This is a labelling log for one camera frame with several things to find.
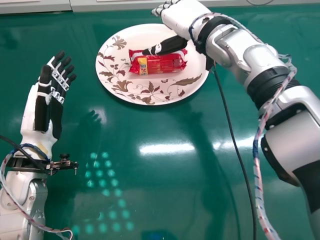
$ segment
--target paper plate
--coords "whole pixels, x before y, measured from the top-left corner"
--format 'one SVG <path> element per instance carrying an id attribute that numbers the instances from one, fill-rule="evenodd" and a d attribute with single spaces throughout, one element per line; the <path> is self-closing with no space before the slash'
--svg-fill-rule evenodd
<path id="1" fill-rule="evenodd" d="M 170 104 L 193 94 L 205 82 L 206 58 L 191 41 L 185 59 L 186 68 L 175 73 L 138 75 L 129 72 L 129 49 L 143 50 L 175 36 L 163 24 L 142 24 L 119 31 L 100 48 L 95 69 L 102 85 L 113 95 L 140 105 Z"/>

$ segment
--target wrapper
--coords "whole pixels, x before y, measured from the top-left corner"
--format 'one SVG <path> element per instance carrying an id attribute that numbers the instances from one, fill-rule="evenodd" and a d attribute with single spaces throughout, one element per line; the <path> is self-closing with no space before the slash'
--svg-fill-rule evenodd
<path id="1" fill-rule="evenodd" d="M 143 55 L 143 50 L 130 50 L 129 72 L 139 75 L 175 73 L 185 69 L 187 50 L 182 49 L 166 55 Z"/>

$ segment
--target silver robotic arm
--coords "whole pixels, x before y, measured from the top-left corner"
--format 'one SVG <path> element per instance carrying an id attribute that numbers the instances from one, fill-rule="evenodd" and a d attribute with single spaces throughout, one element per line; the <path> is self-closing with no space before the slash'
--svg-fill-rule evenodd
<path id="1" fill-rule="evenodd" d="M 78 163 L 61 154 L 52 160 L 52 146 L 62 132 L 63 103 L 71 82 L 76 79 L 70 57 L 61 51 L 41 69 L 32 85 L 25 105 L 19 145 L 1 165 L 0 176 L 0 240 L 42 240 L 44 231 L 56 233 L 62 239 L 72 237 L 69 229 L 45 226 L 45 202 L 48 195 L 47 177 L 58 170 L 77 169 Z M 12 167 L 4 179 L 6 165 Z M 71 234 L 70 238 L 62 235 Z"/>
<path id="2" fill-rule="evenodd" d="M 235 19 L 213 13 L 197 0 L 168 0 L 152 13 L 177 36 L 146 49 L 144 54 L 167 54 L 192 40 L 196 50 L 207 57 L 206 69 L 216 62 L 231 71 L 259 116 L 264 116 L 291 72 L 290 62 L 279 59 L 285 56 Z M 320 100 L 292 79 L 273 104 L 265 129 L 262 151 L 281 180 L 303 189 L 313 234 L 320 240 Z M 280 239 L 277 234 L 266 236 Z"/>

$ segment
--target green tabletop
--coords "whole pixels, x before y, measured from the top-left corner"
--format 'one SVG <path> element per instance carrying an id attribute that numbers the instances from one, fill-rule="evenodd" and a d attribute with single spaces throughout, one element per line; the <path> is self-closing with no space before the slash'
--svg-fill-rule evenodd
<path id="1" fill-rule="evenodd" d="M 320 96 L 320 5 L 214 11 L 292 54 L 297 79 Z M 29 89 L 41 66 L 65 50 L 78 78 L 67 93 L 62 136 L 52 151 L 55 160 L 70 153 L 80 168 L 77 175 L 49 177 L 47 225 L 71 227 L 76 240 L 251 240 L 248 193 L 213 76 L 183 101 L 139 106 L 108 93 L 96 75 L 106 39 L 160 22 L 149 10 L 0 16 L 0 134 L 21 141 Z M 253 189 L 257 110 L 233 75 L 218 71 Z M 3 142 L 1 155 L 9 150 Z M 280 181 L 262 155 L 261 168 L 265 207 L 281 238 L 312 240 L 302 190 Z M 265 239 L 257 227 L 258 239 Z"/>

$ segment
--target screw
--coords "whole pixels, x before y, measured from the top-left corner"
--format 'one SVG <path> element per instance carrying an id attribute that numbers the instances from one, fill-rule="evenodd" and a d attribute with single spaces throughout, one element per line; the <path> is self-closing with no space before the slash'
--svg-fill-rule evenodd
<path id="1" fill-rule="evenodd" d="M 202 19 L 202 23 L 204 24 L 205 22 L 208 22 L 209 21 L 209 17 L 205 17 L 204 19 Z"/>

